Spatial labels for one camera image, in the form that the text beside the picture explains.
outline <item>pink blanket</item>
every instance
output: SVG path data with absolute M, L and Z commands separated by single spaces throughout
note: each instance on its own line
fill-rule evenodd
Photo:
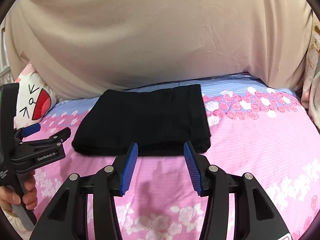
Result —
M 212 134 L 211 148 L 205 154 L 209 162 L 235 175 L 251 172 L 297 240 L 320 208 L 320 136 L 305 110 L 291 95 L 270 89 L 263 92 L 249 87 L 242 95 L 222 91 L 203 98 Z M 70 114 L 44 117 L 42 131 L 28 138 L 46 138 L 63 123 L 72 130 L 64 143 L 66 158 L 36 170 L 38 218 L 69 174 L 94 174 L 114 160 L 82 156 L 72 149 L 73 136 L 87 113 L 79 114 L 77 107 L 72 107 Z M 129 191 L 115 201 L 124 239 L 195 240 L 207 198 L 193 191 L 183 156 L 139 157 Z M 89 197 L 89 239 L 94 239 L 92 208 Z M 230 195 L 227 240 L 233 239 L 234 223 L 235 205 Z

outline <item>red mouth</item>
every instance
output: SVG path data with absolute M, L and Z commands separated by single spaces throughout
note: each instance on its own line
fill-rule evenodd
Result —
M 41 89 L 35 109 L 33 111 L 32 120 L 38 120 L 44 116 L 50 109 L 51 98 L 47 91 Z

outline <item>human hand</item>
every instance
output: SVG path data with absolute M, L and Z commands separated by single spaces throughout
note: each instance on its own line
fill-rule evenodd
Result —
M 26 204 L 26 208 L 31 210 L 34 209 L 38 204 L 37 190 L 36 190 L 36 180 L 34 178 L 35 171 L 29 173 L 29 178 L 25 181 L 24 187 L 28 191 L 23 197 L 22 201 Z M 12 206 L 19 205 L 21 203 L 20 197 L 11 189 L 6 186 L 0 187 L 0 206 L 3 210 L 14 214 L 12 212 Z

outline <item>folded garment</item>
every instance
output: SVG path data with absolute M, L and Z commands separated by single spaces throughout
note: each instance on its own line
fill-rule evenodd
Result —
M 131 142 L 140 156 L 183 155 L 191 141 L 197 153 L 210 147 L 200 85 L 148 93 L 107 90 L 81 122 L 72 146 L 84 155 L 125 154 Z

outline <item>white label sticker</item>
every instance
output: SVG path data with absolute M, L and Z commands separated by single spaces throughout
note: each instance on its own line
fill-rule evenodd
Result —
M 292 238 L 290 234 L 286 234 L 285 236 L 280 237 L 278 240 L 292 240 Z

